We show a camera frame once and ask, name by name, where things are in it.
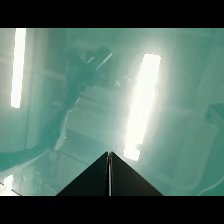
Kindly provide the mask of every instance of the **small bright light spot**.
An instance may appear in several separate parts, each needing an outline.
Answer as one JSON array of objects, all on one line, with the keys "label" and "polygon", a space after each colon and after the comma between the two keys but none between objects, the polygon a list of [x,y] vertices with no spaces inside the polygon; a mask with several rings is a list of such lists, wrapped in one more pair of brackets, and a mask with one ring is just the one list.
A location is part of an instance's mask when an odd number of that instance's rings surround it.
[{"label": "small bright light spot", "polygon": [[140,155],[140,151],[135,147],[143,142],[148,117],[153,105],[152,101],[158,79],[160,60],[159,55],[145,54],[136,80],[124,151],[125,157],[134,158],[135,161],[138,160]]},{"label": "small bright light spot", "polygon": [[13,175],[10,175],[4,179],[4,187],[6,191],[12,190],[12,182],[13,182]]},{"label": "small bright light spot", "polygon": [[16,28],[11,91],[11,106],[14,108],[20,108],[25,42],[26,28]]}]

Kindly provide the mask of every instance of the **dark object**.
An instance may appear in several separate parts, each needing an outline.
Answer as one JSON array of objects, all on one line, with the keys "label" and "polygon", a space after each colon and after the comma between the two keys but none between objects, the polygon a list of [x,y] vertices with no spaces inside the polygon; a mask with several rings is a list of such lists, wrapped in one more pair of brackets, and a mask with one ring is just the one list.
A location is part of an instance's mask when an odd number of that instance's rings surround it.
[{"label": "dark object", "polygon": [[57,196],[162,196],[115,153],[104,153]]}]

